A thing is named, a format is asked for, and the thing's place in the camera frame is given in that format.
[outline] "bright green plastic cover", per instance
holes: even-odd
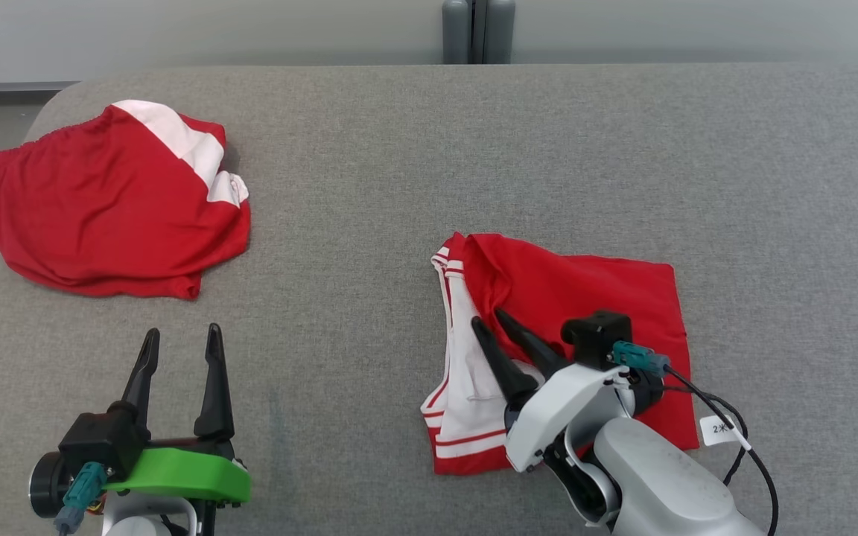
[[[226,458],[177,448],[149,448],[141,453],[130,478],[109,482],[106,491],[138,491],[185,499],[245,503],[250,475]]]

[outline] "clothing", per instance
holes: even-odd
[[[671,366],[690,372],[687,334],[670,265],[600,258],[562,257],[500,234],[454,234],[432,258],[446,307],[446,366],[442,383],[422,404],[435,471],[467,475],[509,468],[503,411],[486,358],[470,326],[480,316],[498,344],[539,383],[541,375],[511,343],[495,319],[504,309],[571,360],[561,338],[565,320],[598,309],[630,316],[634,342],[667,354]],[[639,416],[681,449],[699,446],[689,394],[665,392]]]
[[[0,251],[15,272],[86,296],[195,299],[240,255],[248,190],[221,170],[224,128],[153,102],[0,152]]]

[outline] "white label tag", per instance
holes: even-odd
[[[725,415],[728,421],[733,423],[733,418]],[[711,415],[711,417],[701,418],[701,434],[704,435],[704,447],[710,447],[712,444],[719,442],[739,441],[737,434],[728,428],[728,425],[721,421],[720,417]]]

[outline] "gray fabric surface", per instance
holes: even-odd
[[[547,470],[432,473],[428,259],[453,230],[673,264],[694,380],[748,418],[779,534],[858,534],[858,67],[154,71],[67,89],[28,139],[125,98],[226,126],[251,247],[193,303],[60,294],[0,258],[0,534],[48,534],[28,471],[120,396],[150,326],[150,428],[191,431],[208,322],[253,477],[218,534],[585,533]],[[734,454],[694,456],[722,474]],[[732,489],[766,529],[752,464]]]

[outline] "folded red jersey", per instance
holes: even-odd
[[[241,254],[247,187],[221,170],[217,123],[126,100],[0,152],[0,252],[38,284],[194,299],[201,272]]]
[[[439,474],[468,475],[510,466],[501,421],[504,399],[470,329],[471,316],[481,316],[498,344],[539,382],[541,375],[525,353],[501,330],[497,308],[568,359],[572,348],[561,338],[565,320],[585,318],[599,309],[625,313],[631,318],[634,342],[667,355],[682,374],[690,373],[670,265],[593,255],[562,257],[500,234],[457,233],[433,256],[433,265],[448,319],[446,369],[442,383],[422,404],[422,414]],[[463,293],[470,296],[464,299]],[[639,420],[678,448],[699,446],[689,394],[665,392]]]

